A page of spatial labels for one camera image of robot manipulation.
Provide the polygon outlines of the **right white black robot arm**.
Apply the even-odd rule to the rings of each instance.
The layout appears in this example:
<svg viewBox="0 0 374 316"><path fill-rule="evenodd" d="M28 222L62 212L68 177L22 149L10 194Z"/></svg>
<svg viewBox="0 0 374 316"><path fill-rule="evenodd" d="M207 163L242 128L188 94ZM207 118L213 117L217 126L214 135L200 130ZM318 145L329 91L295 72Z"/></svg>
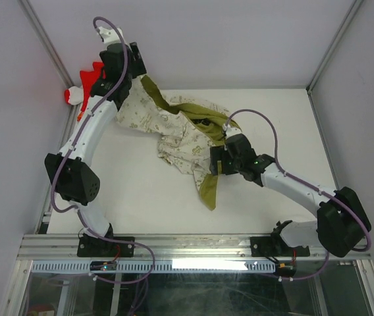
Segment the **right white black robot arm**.
<svg viewBox="0 0 374 316"><path fill-rule="evenodd" d="M274 157L256 154L243 134L213 146L210 159L212 175L241 174L248 182L282 194L314 216L305 222L277 223L271 233L271 249L279 255L299 246L321 246L336 257L345 257L369 236L371 223L353 189L334 190L282 171Z"/></svg>

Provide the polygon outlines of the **cream green printed jacket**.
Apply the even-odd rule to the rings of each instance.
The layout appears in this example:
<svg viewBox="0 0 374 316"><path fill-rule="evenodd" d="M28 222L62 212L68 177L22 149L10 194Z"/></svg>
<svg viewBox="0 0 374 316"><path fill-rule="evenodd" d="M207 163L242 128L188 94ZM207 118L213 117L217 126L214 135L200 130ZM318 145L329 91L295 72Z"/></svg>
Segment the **cream green printed jacket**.
<svg viewBox="0 0 374 316"><path fill-rule="evenodd" d="M201 202L216 208L217 176L210 168L210 149L223 145L223 124L230 111L204 99L163 94L147 75L132 82L130 94L116 116L127 128L158 134L157 156L192 175Z"/></svg>

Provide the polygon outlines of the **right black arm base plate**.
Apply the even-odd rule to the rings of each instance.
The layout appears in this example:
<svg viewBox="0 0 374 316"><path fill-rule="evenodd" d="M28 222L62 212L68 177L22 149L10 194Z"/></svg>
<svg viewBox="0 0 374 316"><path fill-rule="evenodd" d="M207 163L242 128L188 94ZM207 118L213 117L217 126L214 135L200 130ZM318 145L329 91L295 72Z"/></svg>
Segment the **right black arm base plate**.
<svg viewBox="0 0 374 316"><path fill-rule="evenodd" d="M250 238L252 257L309 257L308 247L298 246L292 248L279 237L252 236Z"/></svg>

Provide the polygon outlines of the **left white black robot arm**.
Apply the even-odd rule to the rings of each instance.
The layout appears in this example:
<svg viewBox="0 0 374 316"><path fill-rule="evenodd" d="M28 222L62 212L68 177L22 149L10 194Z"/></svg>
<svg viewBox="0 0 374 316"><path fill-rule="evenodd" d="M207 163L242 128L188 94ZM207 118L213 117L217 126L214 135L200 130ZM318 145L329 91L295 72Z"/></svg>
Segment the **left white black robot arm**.
<svg viewBox="0 0 374 316"><path fill-rule="evenodd" d="M99 54L91 72L81 72L82 116L67 143L45 157L51 182L51 206L58 213L74 210L91 247L99 255L114 248L113 227L96 200L100 179L91 168L97 145L130 94L132 82L146 73L137 43L112 43Z"/></svg>

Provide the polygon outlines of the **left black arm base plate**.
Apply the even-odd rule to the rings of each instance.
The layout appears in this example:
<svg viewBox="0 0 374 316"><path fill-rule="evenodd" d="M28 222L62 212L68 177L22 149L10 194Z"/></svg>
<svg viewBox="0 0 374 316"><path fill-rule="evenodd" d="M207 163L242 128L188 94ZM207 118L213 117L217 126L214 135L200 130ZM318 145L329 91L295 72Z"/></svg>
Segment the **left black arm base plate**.
<svg viewBox="0 0 374 316"><path fill-rule="evenodd" d="M77 249L78 257L108 257L121 258L134 257L134 245L125 243L108 242L99 238L83 234L79 237Z"/></svg>

